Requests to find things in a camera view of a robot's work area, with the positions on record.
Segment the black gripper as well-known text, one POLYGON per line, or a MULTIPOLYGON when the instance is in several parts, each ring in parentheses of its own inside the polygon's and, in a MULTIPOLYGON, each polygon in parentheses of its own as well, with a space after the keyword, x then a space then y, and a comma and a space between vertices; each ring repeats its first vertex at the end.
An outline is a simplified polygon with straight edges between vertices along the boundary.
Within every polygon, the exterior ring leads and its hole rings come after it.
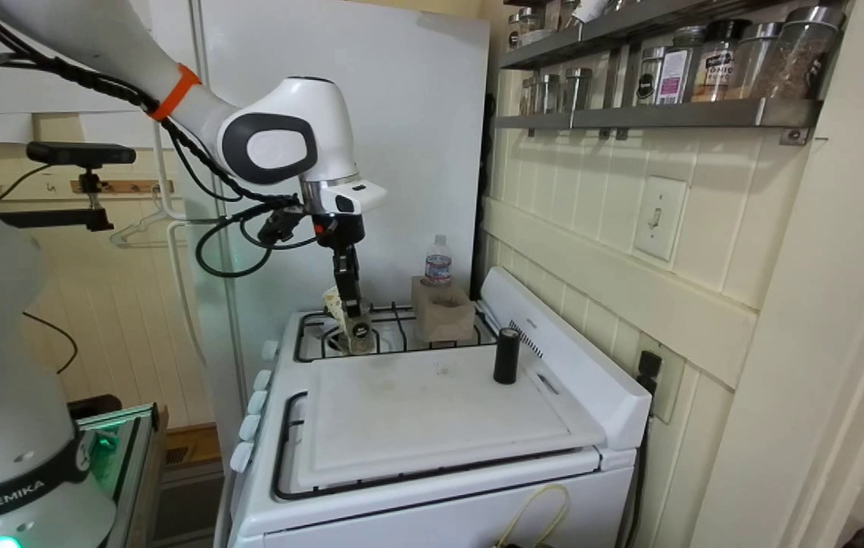
POLYGON ((364 239, 364 223, 358 217, 315 217, 313 239, 319 247, 337 250, 331 252, 333 288, 346 318, 358 318, 358 258, 351 247, 364 239))

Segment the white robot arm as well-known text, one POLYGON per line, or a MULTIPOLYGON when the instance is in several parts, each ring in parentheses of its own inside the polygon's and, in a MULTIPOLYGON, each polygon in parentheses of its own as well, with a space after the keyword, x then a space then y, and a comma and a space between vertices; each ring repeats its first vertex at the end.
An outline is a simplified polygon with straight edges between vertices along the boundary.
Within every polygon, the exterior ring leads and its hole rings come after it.
POLYGON ((153 41, 129 0, 0 0, 0 42, 36 70, 141 107, 174 140, 192 134, 192 151, 241 195, 297 181, 297 199, 263 195, 263 203, 313 219, 315 243, 333 252, 340 307, 363 318, 356 243, 363 213, 382 190, 358 175, 349 114, 331 78, 285 77, 254 105, 234 107, 153 41))

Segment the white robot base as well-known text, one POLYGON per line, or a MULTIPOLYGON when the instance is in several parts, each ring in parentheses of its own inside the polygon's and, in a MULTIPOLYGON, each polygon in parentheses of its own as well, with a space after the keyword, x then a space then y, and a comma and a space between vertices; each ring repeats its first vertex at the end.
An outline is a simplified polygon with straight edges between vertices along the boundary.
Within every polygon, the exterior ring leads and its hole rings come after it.
POLYGON ((0 223, 0 548, 100 548, 114 502, 92 477, 94 436, 20 337, 38 288, 36 243, 0 223))

